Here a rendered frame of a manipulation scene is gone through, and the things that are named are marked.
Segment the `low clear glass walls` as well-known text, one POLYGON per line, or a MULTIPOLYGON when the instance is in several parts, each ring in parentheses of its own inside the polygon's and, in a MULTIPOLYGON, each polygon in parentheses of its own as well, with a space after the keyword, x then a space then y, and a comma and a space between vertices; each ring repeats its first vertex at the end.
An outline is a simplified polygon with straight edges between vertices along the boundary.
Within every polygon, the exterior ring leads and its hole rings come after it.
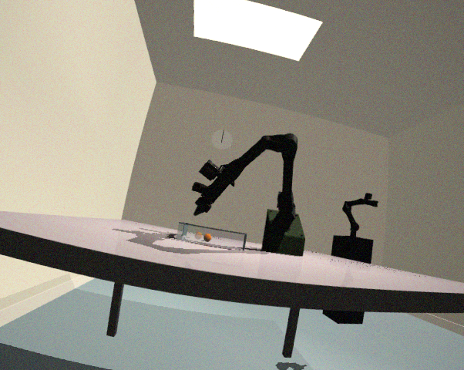
POLYGON ((179 223, 177 229, 177 240, 239 251, 244 251, 245 238, 246 234, 215 230, 189 224, 179 223))

